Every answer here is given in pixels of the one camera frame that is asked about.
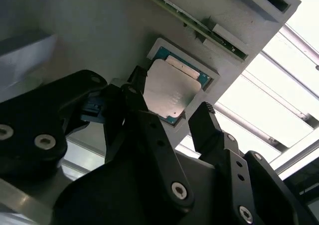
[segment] gray surface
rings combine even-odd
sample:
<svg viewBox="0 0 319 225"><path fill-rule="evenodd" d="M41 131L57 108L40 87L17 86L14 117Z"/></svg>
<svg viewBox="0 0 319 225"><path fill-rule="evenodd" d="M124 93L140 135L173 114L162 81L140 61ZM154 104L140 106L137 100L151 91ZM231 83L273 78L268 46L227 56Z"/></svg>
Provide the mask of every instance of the gray surface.
<svg viewBox="0 0 319 225"><path fill-rule="evenodd" d="M51 208L3 179L0 179L0 202L41 225L48 225L51 221Z"/></svg>
<svg viewBox="0 0 319 225"><path fill-rule="evenodd" d="M220 48L204 47L192 30L149 0L0 0L0 36L35 27L56 33L58 45L47 66L47 81L81 69L93 70L110 81L127 79L137 64L146 66L147 53L163 35L218 71L221 78L207 99L214 104L282 26L265 21L240 0L170 1L199 20L211 17L247 44L247 61L232 64ZM177 135L167 133L176 146L188 128ZM105 151L104 137L93 126L74 137Z"/></svg>

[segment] screw hole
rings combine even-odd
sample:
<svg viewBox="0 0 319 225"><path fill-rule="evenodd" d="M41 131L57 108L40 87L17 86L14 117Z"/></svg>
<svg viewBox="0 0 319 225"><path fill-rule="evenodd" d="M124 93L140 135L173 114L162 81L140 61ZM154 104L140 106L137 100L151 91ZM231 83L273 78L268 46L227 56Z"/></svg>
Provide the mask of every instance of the screw hole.
<svg viewBox="0 0 319 225"><path fill-rule="evenodd" d="M43 139L40 140L40 143L48 145L49 143L51 143L51 140L43 138Z"/></svg>
<svg viewBox="0 0 319 225"><path fill-rule="evenodd" d="M250 216L249 216L249 214L246 212L246 211L244 211L244 213L243 213L244 215L245 215L245 217L247 217L247 218L249 218Z"/></svg>
<svg viewBox="0 0 319 225"><path fill-rule="evenodd" d="M179 194L183 194L183 189L180 187L176 187L176 192L178 192Z"/></svg>
<svg viewBox="0 0 319 225"><path fill-rule="evenodd" d="M236 164L237 164L239 167L243 167L243 165L242 165L239 161L236 161Z"/></svg>
<svg viewBox="0 0 319 225"><path fill-rule="evenodd" d="M161 140L158 140L158 145L162 147L162 146L165 145L165 143L163 141L161 141Z"/></svg>
<svg viewBox="0 0 319 225"><path fill-rule="evenodd" d="M239 178L241 181L245 181L245 178L244 178L241 174L238 174L238 178Z"/></svg>
<svg viewBox="0 0 319 225"><path fill-rule="evenodd" d="M7 131L5 129L0 129L0 135L6 135Z"/></svg>
<svg viewBox="0 0 319 225"><path fill-rule="evenodd" d="M150 126L151 126L153 129L156 129L156 124L150 123Z"/></svg>

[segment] bright light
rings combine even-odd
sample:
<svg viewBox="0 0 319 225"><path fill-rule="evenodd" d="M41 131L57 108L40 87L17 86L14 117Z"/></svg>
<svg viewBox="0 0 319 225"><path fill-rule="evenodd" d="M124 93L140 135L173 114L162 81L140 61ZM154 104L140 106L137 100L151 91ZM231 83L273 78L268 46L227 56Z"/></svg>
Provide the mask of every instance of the bright light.
<svg viewBox="0 0 319 225"><path fill-rule="evenodd" d="M316 64L283 35L277 33L263 51L319 96L319 71Z"/></svg>
<svg viewBox="0 0 319 225"><path fill-rule="evenodd" d="M319 7L318 0L301 0L297 11L288 20L287 24L303 37L312 47L319 51L319 22L314 12Z"/></svg>
<svg viewBox="0 0 319 225"><path fill-rule="evenodd" d="M218 102L287 147L292 147L313 131L304 121L242 76Z"/></svg>
<svg viewBox="0 0 319 225"><path fill-rule="evenodd" d="M272 161L280 155L280 152L277 151L275 148L271 147L260 138L254 136L243 127L234 123L229 118L225 117L219 112L216 112L215 115L221 129L235 137L240 151L244 154L247 153L249 150L254 150L263 155L263 157L268 162Z"/></svg>
<svg viewBox="0 0 319 225"><path fill-rule="evenodd" d="M293 111L297 116L303 117L305 114L311 114L319 120L319 101L317 98L290 75L287 75L278 65L259 54L242 75L246 77L247 72L264 84L258 84L261 89Z"/></svg>

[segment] metal bar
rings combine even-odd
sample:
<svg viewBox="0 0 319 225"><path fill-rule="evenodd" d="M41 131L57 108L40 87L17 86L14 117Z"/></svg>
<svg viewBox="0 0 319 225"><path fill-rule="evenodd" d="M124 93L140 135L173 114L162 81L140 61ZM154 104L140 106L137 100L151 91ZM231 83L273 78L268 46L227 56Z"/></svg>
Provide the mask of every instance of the metal bar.
<svg viewBox="0 0 319 225"><path fill-rule="evenodd" d="M269 62L274 64L277 68L279 68L282 72L284 72L288 77L293 79L299 86L301 86L304 90L306 90L309 94L319 100L318 96L308 87L306 87L301 81L299 81L296 77L294 77L289 71L287 71L284 67L282 67L275 59L269 56L266 52L261 51L260 54L264 56Z"/></svg>
<svg viewBox="0 0 319 225"><path fill-rule="evenodd" d="M284 171L289 169L291 166L293 166L298 161L302 160L303 158L305 158L306 156L308 156L310 153L312 153L313 151L315 151L318 148L319 148L319 140L317 140L315 143L308 146L306 149L304 149L303 151L298 153L296 156L292 157L290 160L288 160L282 166L277 168L275 170L275 172L280 175L281 173L283 173Z"/></svg>
<svg viewBox="0 0 319 225"><path fill-rule="evenodd" d="M231 119L232 121L234 121L239 126L241 126L244 129L248 130L254 136L260 138L265 143L269 144L269 146L274 147L274 145L278 144L278 141L276 141L275 139L271 138L269 135L264 133L262 130L258 129L253 124L249 123L248 121L246 121L245 119L240 117L238 114L236 114L233 111L231 111L230 109L228 109L223 104L221 104L219 102L216 102L216 104L214 105L214 108L215 108L215 110L217 112L219 112L222 115L226 116L227 118Z"/></svg>
<svg viewBox="0 0 319 225"><path fill-rule="evenodd" d="M300 35L298 35L287 24L279 30L288 41L290 41L296 48L305 54L313 63L319 65L319 52L317 52L309 43L307 43Z"/></svg>

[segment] silver screw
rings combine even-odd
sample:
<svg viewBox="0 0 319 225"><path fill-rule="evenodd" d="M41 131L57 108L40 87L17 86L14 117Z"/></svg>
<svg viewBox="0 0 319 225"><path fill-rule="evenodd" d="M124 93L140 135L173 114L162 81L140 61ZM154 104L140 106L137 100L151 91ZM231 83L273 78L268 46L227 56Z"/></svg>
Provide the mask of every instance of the silver screw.
<svg viewBox="0 0 319 225"><path fill-rule="evenodd" d="M231 141L235 141L235 138L234 138L231 134L228 134L227 137L228 137Z"/></svg>
<svg viewBox="0 0 319 225"><path fill-rule="evenodd" d="M250 211L245 208L244 206L240 206L239 207L239 213L240 216L246 221L246 223L248 224L252 224L253 223L253 216L251 215Z"/></svg>
<svg viewBox="0 0 319 225"><path fill-rule="evenodd" d="M101 82L100 78L98 78L98 77L91 77L91 80L92 80L93 82L97 82L97 83L100 83L100 82Z"/></svg>
<svg viewBox="0 0 319 225"><path fill-rule="evenodd" d="M12 127L6 124L0 124L0 140L9 139L11 136L13 136Z"/></svg>
<svg viewBox="0 0 319 225"><path fill-rule="evenodd" d="M186 199L187 197L187 190L184 187L183 184L179 183L179 182L174 182L171 185L171 189L173 191L173 193L175 194L176 197L178 197L181 200Z"/></svg>
<svg viewBox="0 0 319 225"><path fill-rule="evenodd" d="M34 144L40 149L52 149L55 146L55 138L49 134L41 134L34 139Z"/></svg>
<svg viewBox="0 0 319 225"><path fill-rule="evenodd" d="M133 87L129 87L129 90L133 93L136 93L135 89Z"/></svg>
<svg viewBox="0 0 319 225"><path fill-rule="evenodd" d="M254 156L259 159L259 160L262 160L263 158L260 156L260 154L257 154L257 153L254 153Z"/></svg>

